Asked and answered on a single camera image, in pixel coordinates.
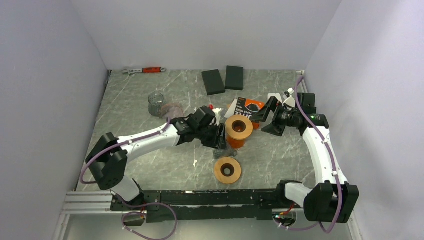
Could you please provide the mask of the orange glass carafe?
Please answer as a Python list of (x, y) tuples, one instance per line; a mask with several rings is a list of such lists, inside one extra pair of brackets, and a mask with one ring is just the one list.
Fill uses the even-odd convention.
[(226, 134), (226, 140), (233, 149), (240, 149), (245, 145), (249, 136), (250, 134), (247, 133), (230, 132)]

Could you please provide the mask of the clear glass ribbed dripper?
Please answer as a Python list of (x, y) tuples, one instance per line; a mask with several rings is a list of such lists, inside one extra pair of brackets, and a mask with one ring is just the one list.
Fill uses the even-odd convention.
[(236, 157), (238, 155), (238, 152), (233, 148), (227, 148), (227, 149), (215, 149), (213, 151), (213, 158), (215, 160), (218, 160), (220, 158), (225, 157)]

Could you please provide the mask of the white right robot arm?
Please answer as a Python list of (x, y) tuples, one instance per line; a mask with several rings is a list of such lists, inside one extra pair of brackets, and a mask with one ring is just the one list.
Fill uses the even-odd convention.
[(345, 224), (359, 198), (359, 189), (350, 184), (335, 156), (330, 125), (324, 114), (316, 112), (315, 95), (299, 93), (299, 102), (291, 107), (276, 97), (251, 119), (265, 122), (273, 113), (271, 123), (262, 132), (281, 137), (287, 127), (296, 128), (306, 143), (315, 172), (315, 187), (308, 188), (295, 180), (282, 180), (275, 194), (276, 203), (287, 208), (292, 203), (301, 207), (311, 222)]

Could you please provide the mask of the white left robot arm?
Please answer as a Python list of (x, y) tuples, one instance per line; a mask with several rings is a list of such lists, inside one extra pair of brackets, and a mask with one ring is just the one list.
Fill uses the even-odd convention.
[(221, 108), (201, 106), (195, 113), (185, 117), (168, 117), (157, 128), (128, 136), (104, 134), (85, 159), (79, 181), (90, 171), (96, 184), (103, 191), (118, 194), (131, 210), (144, 203), (144, 193), (137, 182), (125, 175), (127, 164), (150, 152), (176, 147), (199, 140), (204, 147), (223, 150), (226, 148), (225, 125), (220, 122)]

